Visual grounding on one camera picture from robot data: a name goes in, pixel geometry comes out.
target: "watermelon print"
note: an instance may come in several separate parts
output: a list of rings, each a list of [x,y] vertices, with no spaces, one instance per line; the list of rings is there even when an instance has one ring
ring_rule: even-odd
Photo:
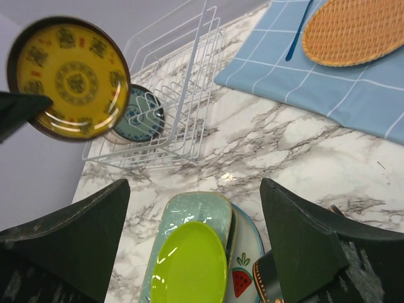
[[[250,263],[250,259],[246,257],[245,253],[242,253],[241,258],[237,257],[237,263],[240,266],[247,266]],[[234,295],[236,298],[238,298],[251,285],[253,278],[250,273],[242,267],[232,268],[232,277]]]

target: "white wall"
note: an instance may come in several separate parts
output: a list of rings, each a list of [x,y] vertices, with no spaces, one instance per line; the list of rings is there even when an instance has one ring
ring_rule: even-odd
[[[6,60],[21,28],[0,15],[0,90]],[[0,231],[71,203],[83,170],[83,144],[50,139],[25,124],[0,144]]]
[[[49,15],[82,18],[106,31],[123,49],[132,35],[185,2],[186,0],[1,0],[0,12],[23,27]],[[266,2],[268,0],[208,0],[208,6],[218,7],[217,15],[224,24]],[[200,11],[200,6],[192,5],[190,10],[184,10],[176,19],[186,21]],[[170,22],[156,31],[161,35],[170,30],[174,23],[175,21]]]

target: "brown plate rim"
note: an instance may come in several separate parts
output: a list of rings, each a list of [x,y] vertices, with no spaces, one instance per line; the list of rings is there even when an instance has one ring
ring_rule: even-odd
[[[58,25],[62,23],[67,23],[70,25],[78,25],[81,27],[84,27],[86,29],[89,29],[96,33],[97,35],[101,36],[104,38],[110,46],[113,48],[113,50],[116,52],[118,55],[119,59],[123,62],[124,69],[125,69],[125,74],[126,78],[128,79],[128,82],[126,83],[127,85],[127,91],[128,95],[126,96],[126,101],[124,104],[124,108],[122,109],[122,112],[118,115],[115,123],[113,126],[110,128],[106,129],[105,131],[98,133],[96,136],[91,136],[88,138],[72,138],[69,136],[63,136],[61,134],[58,134],[54,131],[51,131],[50,129],[46,128],[45,126],[41,125],[41,123],[38,122],[36,118],[29,120],[29,123],[36,129],[38,129],[41,133],[60,140],[60,141],[68,141],[68,142],[85,142],[85,141],[90,141],[95,138],[101,137],[108,133],[111,129],[113,129],[119,121],[123,118],[126,107],[128,107],[129,104],[129,99],[130,99],[130,85],[131,85],[131,76],[129,74],[129,68],[128,64],[125,60],[125,57],[121,50],[119,49],[118,45],[106,34],[103,30],[101,30],[99,27],[95,26],[94,24],[87,22],[85,20],[79,19],[79,18],[74,18],[70,16],[52,16],[52,17],[47,17],[43,18],[40,20],[37,20],[36,22],[32,23],[31,25],[27,26],[16,38],[16,40],[13,43],[13,46],[11,47],[11,50],[8,54],[8,60],[7,60],[7,82],[8,82],[8,88],[11,93],[21,93],[18,90],[18,82],[17,82],[17,64],[18,64],[18,58],[20,57],[20,54],[22,52],[22,49],[24,48],[25,44],[29,39],[32,37],[33,34],[37,33],[39,30],[42,30],[47,27],[51,27],[52,25]]]

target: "plate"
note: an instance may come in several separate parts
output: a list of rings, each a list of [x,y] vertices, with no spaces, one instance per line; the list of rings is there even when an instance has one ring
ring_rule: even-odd
[[[151,91],[132,84],[125,115],[112,133],[128,143],[151,141],[159,136],[164,128],[164,110],[160,106],[160,101]]]
[[[225,248],[227,264],[229,266],[233,258],[233,252],[237,235],[237,227],[238,227],[237,213],[235,210],[232,209],[232,221],[230,223],[229,237],[227,239],[227,244]]]
[[[227,260],[216,232],[203,222],[178,227],[158,254],[151,279],[151,302],[223,302]]]
[[[212,192],[182,193],[173,197],[165,207],[162,221],[151,249],[145,277],[140,291],[140,303],[148,303],[150,282],[159,251],[169,235],[187,222],[207,223],[218,234],[223,249],[227,246],[232,207],[230,201],[221,194]]]
[[[259,302],[253,283],[253,263],[264,254],[258,230],[250,217],[232,203],[237,213],[237,236],[227,279],[226,303]]]
[[[71,17],[26,28],[11,48],[7,79],[11,92],[52,99],[54,105],[31,123],[60,140],[106,133],[129,102],[129,70],[118,46],[101,29]]]

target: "teal plate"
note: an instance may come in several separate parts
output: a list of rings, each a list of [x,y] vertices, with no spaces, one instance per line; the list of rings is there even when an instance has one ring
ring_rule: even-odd
[[[165,207],[162,221],[154,240],[145,278],[140,291],[140,303],[148,303],[150,282],[158,254],[169,235],[184,223],[200,221],[208,224],[226,248],[232,221],[230,201],[217,193],[190,192],[173,197]]]
[[[160,101],[151,91],[132,84],[129,105],[114,128],[115,133],[132,142],[151,141],[164,128],[164,110],[160,106]]]

